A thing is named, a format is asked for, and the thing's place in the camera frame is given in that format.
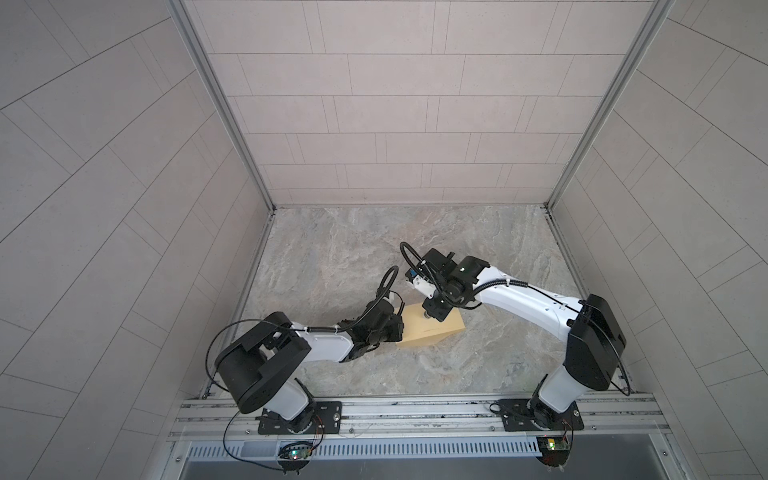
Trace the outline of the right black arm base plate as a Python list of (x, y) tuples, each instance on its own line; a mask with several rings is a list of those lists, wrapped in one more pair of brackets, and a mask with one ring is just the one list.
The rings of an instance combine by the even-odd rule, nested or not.
[(499, 399), (489, 406), (498, 415), (506, 432), (581, 431), (584, 421), (576, 402), (562, 413), (551, 409), (538, 398)]

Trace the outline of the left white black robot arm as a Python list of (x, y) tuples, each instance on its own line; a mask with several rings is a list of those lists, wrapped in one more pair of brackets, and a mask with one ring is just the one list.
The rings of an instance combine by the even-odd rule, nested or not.
[(315, 415), (315, 400), (294, 372), (312, 362), (351, 362), (383, 343), (401, 341), (403, 312), (403, 305), (382, 298), (370, 302), (360, 318), (332, 327), (305, 327), (274, 312), (221, 351), (213, 372), (242, 414), (264, 408), (302, 429)]

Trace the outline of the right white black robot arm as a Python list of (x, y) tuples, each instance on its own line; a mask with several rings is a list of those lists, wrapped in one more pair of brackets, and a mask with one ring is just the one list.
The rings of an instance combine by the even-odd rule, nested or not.
[(624, 369), (627, 340), (608, 302), (563, 296), (508, 275), (467, 256), (460, 262), (436, 249), (409, 263), (407, 280), (425, 296), (427, 316), (444, 321), (454, 309), (480, 304), (505, 310), (542, 328), (565, 345), (560, 366), (546, 375), (525, 406), (502, 413), (541, 430), (576, 426), (576, 401), (588, 391), (606, 391)]

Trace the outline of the tan kraft paper envelope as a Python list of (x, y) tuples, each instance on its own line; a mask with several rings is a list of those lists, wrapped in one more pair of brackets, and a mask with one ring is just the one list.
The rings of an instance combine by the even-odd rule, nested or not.
[(466, 330), (461, 314), (452, 310), (443, 321), (428, 318), (420, 304), (407, 305), (402, 314), (403, 338), (400, 348), (426, 347)]

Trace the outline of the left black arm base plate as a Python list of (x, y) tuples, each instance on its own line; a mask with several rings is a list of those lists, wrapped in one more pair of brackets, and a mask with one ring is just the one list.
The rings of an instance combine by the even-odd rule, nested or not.
[(294, 419), (286, 420), (264, 408), (259, 417), (259, 435), (338, 434), (343, 404), (340, 401), (311, 401)]

